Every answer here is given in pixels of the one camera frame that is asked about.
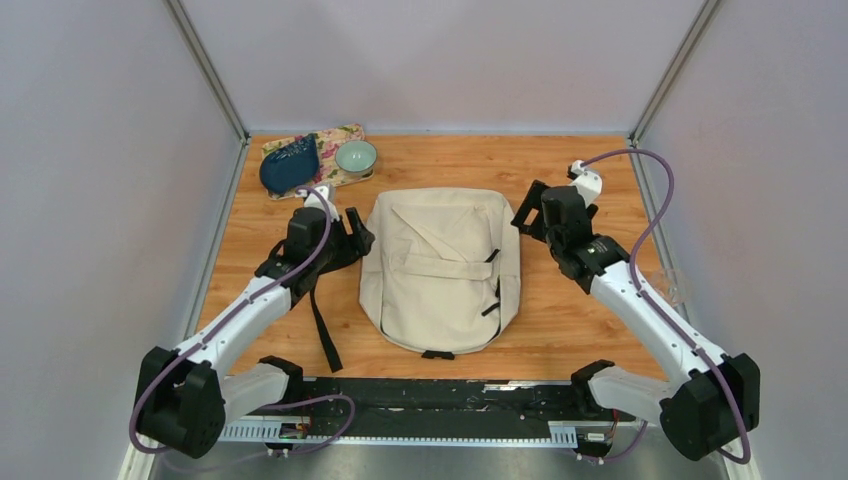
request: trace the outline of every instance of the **metal floor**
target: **metal floor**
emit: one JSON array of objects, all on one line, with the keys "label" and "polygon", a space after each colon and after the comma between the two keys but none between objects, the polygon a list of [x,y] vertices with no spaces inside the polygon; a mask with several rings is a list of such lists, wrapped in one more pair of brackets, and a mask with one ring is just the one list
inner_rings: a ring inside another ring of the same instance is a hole
[{"label": "metal floor", "polygon": [[[635,429],[619,427],[618,448],[625,448]],[[258,444],[222,443],[198,461],[172,455],[181,467],[209,467],[261,451]],[[335,445],[289,459],[260,458],[210,473],[184,475],[157,462],[152,479],[279,479],[286,480],[532,480],[652,479],[726,480],[723,460],[711,455],[700,462],[682,457],[662,431],[650,428],[642,444],[620,463],[592,466],[568,453],[539,448],[404,447]]]}]

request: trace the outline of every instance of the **black strap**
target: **black strap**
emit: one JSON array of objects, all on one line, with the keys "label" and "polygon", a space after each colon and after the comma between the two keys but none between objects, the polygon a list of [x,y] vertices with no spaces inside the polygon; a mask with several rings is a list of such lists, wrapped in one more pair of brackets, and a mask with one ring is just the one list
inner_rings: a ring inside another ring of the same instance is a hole
[{"label": "black strap", "polygon": [[481,315],[483,315],[485,317],[486,315],[492,313],[492,311],[494,311],[496,308],[498,308],[500,306],[501,306],[501,302],[493,303],[491,307],[483,310],[483,313],[481,313]]},{"label": "black strap", "polygon": [[436,351],[436,350],[427,350],[426,352],[421,354],[421,358],[428,358],[428,359],[443,358],[445,360],[453,360],[453,359],[456,358],[456,355],[452,354],[451,352],[439,352],[439,351]]},{"label": "black strap", "polygon": [[494,262],[494,261],[495,261],[495,257],[497,257],[499,253],[501,253],[501,250],[500,250],[499,248],[496,248],[496,249],[495,249],[495,251],[494,251],[494,252],[492,252],[492,254],[491,254],[491,255],[489,255],[489,258],[487,258],[487,259],[485,260],[485,262],[486,262],[486,263],[492,263],[492,262]]},{"label": "black strap", "polygon": [[315,303],[315,287],[312,287],[312,290],[309,291],[309,302],[312,303],[312,315],[315,316],[315,326],[318,327],[318,337],[321,338],[321,346],[324,347],[327,363],[330,364],[330,370],[336,373],[344,367],[342,366],[342,359],[339,358],[339,351],[336,350],[333,339],[330,338],[330,331],[327,330],[324,317],[321,316],[318,304]]}]

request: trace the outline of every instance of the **backpack strap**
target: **backpack strap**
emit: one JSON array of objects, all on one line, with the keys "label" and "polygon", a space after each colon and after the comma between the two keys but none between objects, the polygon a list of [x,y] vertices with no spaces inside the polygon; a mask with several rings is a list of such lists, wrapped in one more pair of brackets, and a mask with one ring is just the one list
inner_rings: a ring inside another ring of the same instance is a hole
[{"label": "backpack strap", "polygon": [[330,370],[333,373],[338,372],[344,366],[342,359],[339,357],[339,351],[336,350],[336,345],[333,339],[330,338],[330,331],[327,329],[327,324],[324,323],[324,317],[318,310],[318,304],[315,302],[315,287],[309,291],[309,302],[312,304],[312,315],[315,317],[315,326],[318,328],[318,337],[321,339],[321,346],[324,347],[324,355],[327,357],[327,363],[330,364]]}]

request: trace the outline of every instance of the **cable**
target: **cable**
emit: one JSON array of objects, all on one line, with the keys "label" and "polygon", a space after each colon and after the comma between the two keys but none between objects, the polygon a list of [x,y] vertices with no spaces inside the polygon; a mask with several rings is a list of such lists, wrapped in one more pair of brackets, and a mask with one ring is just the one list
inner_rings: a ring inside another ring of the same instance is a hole
[{"label": "cable", "polygon": [[639,427],[639,431],[636,432],[636,437],[633,438],[633,441],[630,442],[630,445],[624,449],[624,451],[620,453],[616,453],[615,455],[607,455],[606,457],[593,457],[591,455],[584,455],[582,453],[576,453],[573,450],[564,450],[565,453],[570,454],[573,457],[576,457],[577,460],[587,460],[592,465],[603,465],[605,463],[615,463],[620,462],[627,458],[633,450],[639,445],[639,442],[642,441],[642,437],[645,435],[645,432],[648,431],[648,422],[642,421],[642,425]]},{"label": "cable", "polygon": [[215,465],[214,467],[178,467],[177,465],[174,465],[173,463],[171,463],[171,461],[168,460],[167,456],[162,457],[162,464],[164,464],[166,467],[168,467],[169,469],[171,469],[171,470],[173,470],[177,473],[183,473],[183,474],[209,473],[209,472],[214,472],[216,470],[221,470],[221,469],[224,469],[224,468],[229,468],[229,467],[233,467],[233,466],[236,466],[236,465],[240,465],[242,463],[249,462],[249,461],[255,460],[257,458],[269,456],[269,455],[272,455],[272,454],[287,456],[287,455],[305,455],[307,453],[317,452],[318,450],[321,450],[322,448],[325,448],[328,445],[330,445],[331,443],[338,440],[339,437],[341,437],[344,434],[344,432],[347,431],[348,427],[350,427],[350,424],[353,423],[353,417],[356,414],[356,404],[354,404],[352,398],[348,397],[347,395],[343,395],[343,394],[333,394],[333,395],[324,395],[324,396],[321,396],[321,397],[311,398],[309,400],[303,400],[301,402],[287,403],[287,404],[284,404],[284,405],[265,405],[264,407],[262,407],[264,410],[290,410],[292,408],[305,407],[307,405],[313,405],[315,403],[333,401],[333,400],[344,400],[344,401],[346,401],[350,405],[350,413],[348,413],[347,420],[345,420],[345,423],[342,424],[342,426],[336,431],[336,433],[334,433],[333,435],[330,436],[330,438],[324,440],[323,442],[321,442],[319,444],[312,445],[312,446],[309,446],[309,447],[306,447],[306,448],[300,448],[300,449],[297,449],[297,450],[288,450],[288,451],[286,451],[286,450],[270,450],[270,451],[269,450],[263,450],[261,452],[250,453],[250,454],[245,455],[241,458],[237,458],[237,459],[235,459],[235,460],[233,460],[232,462],[229,462],[229,463],[225,463],[225,464],[222,464],[222,465]]},{"label": "cable", "polygon": [[[645,240],[648,238],[654,228],[656,228],[656,226],[660,223],[660,220],[662,219],[663,215],[665,215],[665,212],[666,210],[668,210],[668,206],[671,203],[671,197],[674,194],[674,173],[671,171],[671,165],[669,165],[668,161],[666,161],[664,158],[650,150],[645,150],[643,148],[622,148],[591,158],[583,162],[581,166],[588,167],[589,165],[595,162],[599,162],[605,158],[631,153],[636,155],[647,155],[659,162],[660,165],[662,165],[668,178],[668,192],[665,195],[665,200],[663,200],[663,204],[657,212],[657,215],[654,217],[653,220],[650,221],[650,223],[648,223],[648,227],[645,229],[644,232],[642,232],[642,235],[639,237],[638,240],[636,240],[636,243],[633,245],[633,249],[630,251],[630,278],[633,281],[633,285],[640,289],[638,293],[642,296],[642,298],[645,299],[645,302],[647,302],[648,305],[650,305],[651,308],[660,316],[660,318],[662,318],[663,321],[665,321],[665,323],[669,327],[671,327],[671,329],[674,330],[680,336],[680,338],[683,339],[686,345],[692,348],[692,351],[695,352],[696,355],[701,357],[704,363],[707,364],[707,366],[709,367],[710,371],[713,372],[713,375],[715,375],[716,379],[719,382],[719,385],[721,386],[721,390],[724,393],[725,398],[727,399],[727,403],[730,405],[730,411],[733,413],[733,420],[736,423],[737,430],[739,430],[739,440],[742,442],[741,457],[736,457],[728,453],[724,449],[719,449],[719,453],[732,462],[744,465],[751,461],[751,443],[748,439],[748,430],[745,428],[745,421],[742,419],[742,413],[739,411],[739,406],[736,404],[736,398],[733,396],[733,392],[730,389],[730,385],[727,383],[727,379],[724,377],[724,374],[721,373],[721,370],[719,370],[719,368],[716,366],[715,362],[713,362],[709,355],[707,355],[707,352],[705,352],[704,349],[701,348],[698,343],[692,337],[690,337],[689,334],[686,333],[685,330],[683,330],[683,328],[677,325],[677,323],[671,318],[671,316],[669,316],[669,314],[666,313],[666,311],[662,307],[660,307],[659,303],[657,303],[657,301],[654,300],[653,297],[651,297],[651,295],[648,294],[646,290],[641,289],[642,284],[639,281],[636,272],[636,255],[639,253],[639,249],[642,248],[642,244],[645,243]],[[641,440],[641,438],[641,435],[637,436],[636,439],[633,441],[633,444],[631,444],[630,447],[627,448],[627,450],[617,455],[617,457],[623,456],[625,453],[629,453],[631,451],[631,447],[634,447]]]},{"label": "cable", "polygon": [[609,432],[607,432],[607,436],[612,440],[615,437],[615,431],[618,428],[618,410],[613,409],[612,411],[612,427],[610,427]]},{"label": "cable", "polygon": [[272,288],[277,287],[279,285],[282,285],[288,279],[292,278],[293,276],[302,272],[306,267],[308,267],[309,264],[311,264],[315,260],[315,258],[318,257],[318,254],[321,253],[321,250],[324,248],[324,245],[327,244],[327,239],[330,237],[330,225],[331,225],[331,222],[332,222],[332,219],[330,218],[330,205],[329,205],[329,203],[327,203],[327,200],[320,193],[318,193],[317,190],[315,190],[312,187],[303,185],[303,186],[298,187],[297,190],[299,190],[299,191],[306,190],[306,192],[308,192],[312,195],[315,195],[316,197],[318,197],[318,200],[321,202],[321,206],[324,207],[324,212],[326,214],[324,216],[324,233],[323,233],[323,235],[321,235],[321,240],[318,242],[318,246],[316,246],[315,250],[313,250],[312,253],[310,253],[309,256],[306,257],[306,260],[304,260],[303,263],[301,263],[297,267],[293,268],[292,270],[286,272],[285,275],[283,275],[282,277],[280,277],[276,281],[273,281],[273,282],[269,283],[268,285],[265,285],[264,287],[260,288],[259,290],[254,292],[247,299],[244,299],[241,302],[239,302],[232,310],[229,311],[229,313],[227,313],[224,316],[223,319],[221,319],[220,322],[218,322],[217,325],[212,327],[212,329],[210,329],[209,332],[206,335],[203,336],[203,338],[200,340],[200,343],[196,343],[196,344],[192,345],[191,347],[189,347],[188,349],[186,349],[185,352],[183,352],[180,356],[178,356],[173,362],[168,364],[168,366],[165,367],[159,373],[159,375],[157,375],[156,378],[153,379],[152,382],[150,382],[150,385],[148,385],[147,388],[144,389],[144,392],[141,393],[141,396],[138,397],[138,401],[136,402],[135,406],[133,407],[132,415],[130,416],[130,425],[129,425],[130,443],[132,443],[133,447],[135,447],[136,450],[138,450],[142,453],[149,453],[149,454],[163,453],[163,452],[167,452],[168,450],[170,450],[170,447],[167,447],[167,446],[156,447],[156,448],[148,447],[148,446],[141,443],[141,441],[138,439],[138,435],[136,435],[136,433],[135,433],[136,426],[138,425],[138,417],[141,414],[141,409],[144,406],[144,404],[147,403],[147,400],[150,398],[150,395],[153,394],[153,391],[156,390],[156,387],[158,387],[159,384],[161,384],[162,381],[165,380],[165,378],[175,368],[177,368],[177,365],[182,363],[186,358],[190,357],[192,354],[194,354],[199,349],[201,349],[204,345],[209,343],[215,337],[215,335],[217,335],[218,332],[221,331],[222,328],[224,328],[228,323],[230,323],[230,321],[233,318],[235,318],[235,316],[238,315],[239,312],[242,311],[242,309],[244,309],[244,307],[253,303],[253,301],[256,298],[264,295],[266,292],[268,292]]}]

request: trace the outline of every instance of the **white wall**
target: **white wall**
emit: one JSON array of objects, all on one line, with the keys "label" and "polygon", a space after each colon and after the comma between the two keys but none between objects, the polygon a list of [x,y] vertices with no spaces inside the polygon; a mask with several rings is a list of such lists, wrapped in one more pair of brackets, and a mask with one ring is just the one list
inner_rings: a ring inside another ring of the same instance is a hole
[{"label": "white wall", "polygon": [[0,477],[115,478],[237,141],[162,2],[2,12]]},{"label": "white wall", "polygon": [[767,479],[848,471],[846,45],[843,0],[725,2],[644,144],[699,323],[762,369]]},{"label": "white wall", "polygon": [[628,131],[701,0],[185,0],[251,130]]}]

